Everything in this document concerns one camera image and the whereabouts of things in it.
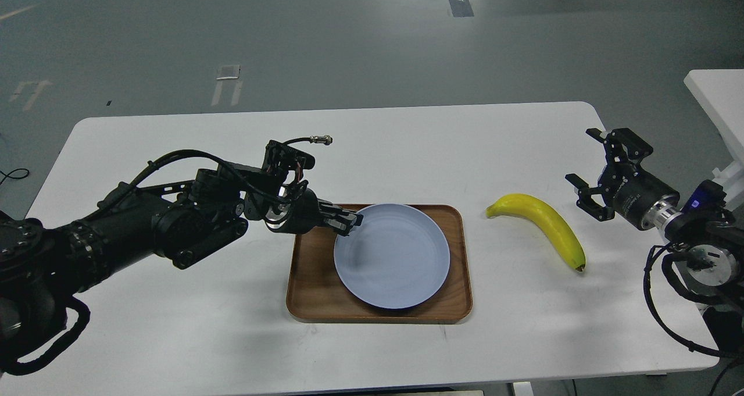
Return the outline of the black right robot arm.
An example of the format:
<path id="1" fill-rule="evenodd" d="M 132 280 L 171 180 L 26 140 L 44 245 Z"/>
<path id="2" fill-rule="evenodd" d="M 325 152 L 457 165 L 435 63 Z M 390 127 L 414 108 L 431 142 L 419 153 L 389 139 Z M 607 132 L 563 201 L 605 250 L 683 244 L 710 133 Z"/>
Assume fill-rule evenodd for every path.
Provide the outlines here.
<path id="1" fill-rule="evenodd" d="M 668 184 L 644 170 L 641 162 L 653 147 L 628 128 L 603 131 L 589 128 L 587 135 L 600 142 L 606 164 L 595 186 L 571 173 L 566 175 L 577 195 L 576 205 L 600 222 L 619 215 L 638 231 L 656 229 L 666 241 L 648 252 L 642 290 L 654 321 L 691 352 L 742 361 L 742 351 L 722 351 L 699 345 L 669 328 L 652 296 L 654 264 L 670 287 L 683 299 L 742 309 L 742 229 L 735 227 L 726 208 L 723 188 L 704 180 L 684 206 Z"/>

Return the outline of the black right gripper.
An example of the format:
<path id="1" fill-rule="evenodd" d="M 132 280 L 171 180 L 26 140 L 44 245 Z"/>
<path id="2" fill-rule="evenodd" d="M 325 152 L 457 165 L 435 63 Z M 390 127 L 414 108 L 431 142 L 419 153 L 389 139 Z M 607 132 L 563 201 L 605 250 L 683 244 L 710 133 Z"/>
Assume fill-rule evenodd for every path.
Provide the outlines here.
<path id="1" fill-rule="evenodd" d="M 618 213 L 639 231 L 647 231 L 653 227 L 648 213 L 657 202 L 677 205 L 680 199 L 677 190 L 653 174 L 635 169 L 654 149 L 634 131 L 589 128 L 585 133 L 603 145 L 607 165 L 596 187 L 590 187 L 576 173 L 565 175 L 574 187 L 577 207 L 597 221 L 609 221 Z M 594 195 L 601 195 L 605 205 L 595 202 Z"/>

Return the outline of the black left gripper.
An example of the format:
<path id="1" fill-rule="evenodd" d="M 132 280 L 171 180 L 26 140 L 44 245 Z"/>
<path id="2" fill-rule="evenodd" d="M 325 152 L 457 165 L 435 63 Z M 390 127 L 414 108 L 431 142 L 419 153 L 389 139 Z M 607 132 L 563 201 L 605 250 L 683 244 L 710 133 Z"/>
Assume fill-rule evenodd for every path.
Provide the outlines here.
<path id="1" fill-rule="evenodd" d="M 274 233 L 306 234 L 314 227 L 328 227 L 338 236 L 347 237 L 363 218 L 361 213 L 319 199 L 313 190 L 306 189 L 284 216 L 264 223 Z"/>

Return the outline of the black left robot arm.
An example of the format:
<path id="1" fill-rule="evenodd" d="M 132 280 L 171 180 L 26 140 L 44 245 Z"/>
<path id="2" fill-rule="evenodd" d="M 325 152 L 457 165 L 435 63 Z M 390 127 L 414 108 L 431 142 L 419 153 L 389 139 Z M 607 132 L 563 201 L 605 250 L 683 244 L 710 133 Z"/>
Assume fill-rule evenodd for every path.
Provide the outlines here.
<path id="1" fill-rule="evenodd" d="M 269 141 L 259 167 L 194 149 L 149 161 L 96 210 L 48 229 L 2 214 L 2 372 L 32 374 L 79 338 L 90 309 L 76 298 L 146 256 L 184 270 L 244 236 L 326 227 L 348 236 L 361 213 L 319 199 L 303 178 L 316 160 L 297 139 Z"/>

